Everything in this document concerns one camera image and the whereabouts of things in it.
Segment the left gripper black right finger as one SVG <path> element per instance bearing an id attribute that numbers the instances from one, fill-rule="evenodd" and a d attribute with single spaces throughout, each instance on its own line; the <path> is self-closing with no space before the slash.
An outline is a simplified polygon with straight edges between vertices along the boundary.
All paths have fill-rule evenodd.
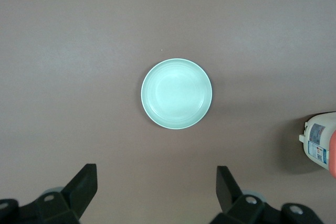
<path id="1" fill-rule="evenodd" d="M 216 195 L 222 212 L 211 223 L 322 223 L 305 205 L 287 203 L 277 210 L 257 196 L 244 194 L 226 166 L 217 167 Z"/>

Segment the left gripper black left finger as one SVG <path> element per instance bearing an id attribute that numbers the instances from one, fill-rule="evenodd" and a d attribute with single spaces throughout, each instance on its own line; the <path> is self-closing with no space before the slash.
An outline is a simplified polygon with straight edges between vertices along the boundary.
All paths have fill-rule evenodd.
<path id="1" fill-rule="evenodd" d="M 97 189 L 97 166 L 86 164 L 65 187 L 49 190 L 27 205 L 1 199 L 1 223 L 80 223 Z"/>

